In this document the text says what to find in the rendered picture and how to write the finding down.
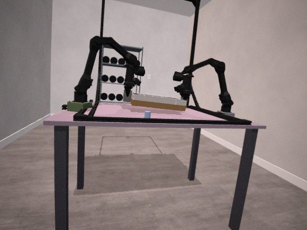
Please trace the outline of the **wooden maze board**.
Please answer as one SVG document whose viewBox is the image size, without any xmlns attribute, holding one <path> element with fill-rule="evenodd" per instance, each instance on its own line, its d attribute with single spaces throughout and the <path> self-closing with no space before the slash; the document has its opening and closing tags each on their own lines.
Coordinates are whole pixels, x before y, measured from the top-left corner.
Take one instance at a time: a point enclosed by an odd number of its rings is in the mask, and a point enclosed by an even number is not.
<svg viewBox="0 0 307 230">
<path fill-rule="evenodd" d="M 168 98 L 171 96 L 160 97 L 163 95 L 151 96 L 155 94 L 143 95 L 146 93 L 142 93 L 142 94 L 135 94 L 135 93 L 139 93 L 139 92 L 133 92 L 131 90 L 129 93 L 129 96 L 127 97 L 125 89 L 124 89 L 122 103 L 128 103 L 128 104 L 131 104 L 132 106 L 170 109 L 170 110 L 175 110 L 175 111 L 185 111 L 187 107 L 188 99 L 183 99 L 183 97 L 176 99 L 177 97 Z"/>
</svg>

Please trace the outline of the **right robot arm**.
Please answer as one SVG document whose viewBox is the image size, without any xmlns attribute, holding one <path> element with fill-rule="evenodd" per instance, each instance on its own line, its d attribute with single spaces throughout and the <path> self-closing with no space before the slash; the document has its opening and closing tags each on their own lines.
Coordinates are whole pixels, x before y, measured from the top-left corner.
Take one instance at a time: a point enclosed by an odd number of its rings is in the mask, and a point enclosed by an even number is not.
<svg viewBox="0 0 307 230">
<path fill-rule="evenodd" d="M 124 66 L 127 67 L 126 73 L 135 74 L 138 76 L 145 75 L 144 67 L 141 67 L 137 61 L 137 57 L 132 53 L 127 52 L 123 47 L 121 47 L 112 37 L 99 37 L 94 36 L 91 38 L 89 43 L 89 55 L 86 62 L 84 73 L 75 88 L 74 101 L 78 103 L 85 103 L 87 101 L 87 90 L 92 86 L 93 79 L 91 79 L 91 73 L 93 70 L 95 58 L 98 50 L 102 45 L 108 44 L 116 52 L 118 52 L 124 60 L 127 62 Z M 134 64 L 134 65 L 133 65 Z M 86 81 L 86 82 L 85 82 Z"/>
</svg>

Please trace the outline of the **grey-blue cylinder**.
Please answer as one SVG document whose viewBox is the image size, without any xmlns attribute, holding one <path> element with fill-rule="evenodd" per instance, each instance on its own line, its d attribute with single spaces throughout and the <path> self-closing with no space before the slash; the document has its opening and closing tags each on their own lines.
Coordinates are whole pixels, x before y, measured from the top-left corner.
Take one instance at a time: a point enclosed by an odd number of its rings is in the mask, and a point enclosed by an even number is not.
<svg viewBox="0 0 307 230">
<path fill-rule="evenodd" d="M 145 118 L 150 118 L 151 112 L 150 111 L 145 111 Z"/>
</svg>

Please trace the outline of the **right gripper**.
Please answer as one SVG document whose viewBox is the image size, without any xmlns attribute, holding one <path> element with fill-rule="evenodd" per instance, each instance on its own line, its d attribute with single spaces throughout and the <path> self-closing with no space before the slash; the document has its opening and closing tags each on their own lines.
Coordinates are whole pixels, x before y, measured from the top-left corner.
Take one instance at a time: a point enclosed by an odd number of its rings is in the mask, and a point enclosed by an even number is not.
<svg viewBox="0 0 307 230">
<path fill-rule="evenodd" d="M 124 85 L 125 85 L 124 88 L 125 88 L 127 97 L 129 96 L 130 90 L 135 86 L 135 84 L 132 82 L 133 77 L 134 77 L 133 74 L 126 73 L 125 75 L 126 83 L 124 82 Z"/>
</svg>

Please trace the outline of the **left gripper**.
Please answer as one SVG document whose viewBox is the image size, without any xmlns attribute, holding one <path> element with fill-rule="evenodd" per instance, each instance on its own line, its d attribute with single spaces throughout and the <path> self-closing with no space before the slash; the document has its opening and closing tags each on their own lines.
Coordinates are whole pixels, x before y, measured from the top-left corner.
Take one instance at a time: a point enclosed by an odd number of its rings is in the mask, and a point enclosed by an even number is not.
<svg viewBox="0 0 307 230">
<path fill-rule="evenodd" d="M 188 82 L 183 82 L 184 84 L 184 90 L 179 90 L 177 91 L 177 93 L 180 93 L 181 97 L 183 97 L 183 99 L 188 99 L 190 94 L 193 95 L 194 91 L 189 90 L 189 87 L 191 86 L 190 83 Z"/>
</svg>

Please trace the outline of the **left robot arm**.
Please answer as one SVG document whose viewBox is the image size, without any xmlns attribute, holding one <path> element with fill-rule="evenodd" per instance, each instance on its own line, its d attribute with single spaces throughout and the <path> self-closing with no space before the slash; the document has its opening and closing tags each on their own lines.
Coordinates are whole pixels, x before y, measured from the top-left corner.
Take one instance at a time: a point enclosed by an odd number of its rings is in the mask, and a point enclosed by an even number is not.
<svg viewBox="0 0 307 230">
<path fill-rule="evenodd" d="M 219 94 L 219 99 L 222 103 L 220 111 L 226 112 L 226 113 L 231 113 L 231 105 L 233 105 L 233 101 L 231 100 L 231 96 L 227 91 L 227 85 L 226 85 L 225 75 L 224 75 L 224 72 L 225 72 L 225 63 L 224 62 L 221 62 L 219 60 L 215 60 L 213 58 L 209 58 L 209 59 L 202 61 L 200 63 L 197 63 L 195 65 L 186 66 L 186 67 L 184 67 L 183 72 L 175 71 L 174 76 L 173 76 L 173 80 L 174 81 L 182 81 L 183 80 L 183 82 L 191 83 L 191 77 L 194 77 L 194 76 L 193 76 L 193 74 L 188 75 L 187 73 L 192 73 L 196 69 L 203 67 L 203 66 L 206 66 L 206 65 L 211 65 L 212 67 L 214 67 L 216 73 L 218 74 L 219 84 L 220 84 L 220 89 L 221 89 L 221 94 Z M 183 74 L 187 74 L 187 75 L 183 75 Z M 181 84 L 181 85 L 174 87 L 174 90 L 175 91 L 184 90 L 184 84 Z"/>
</svg>

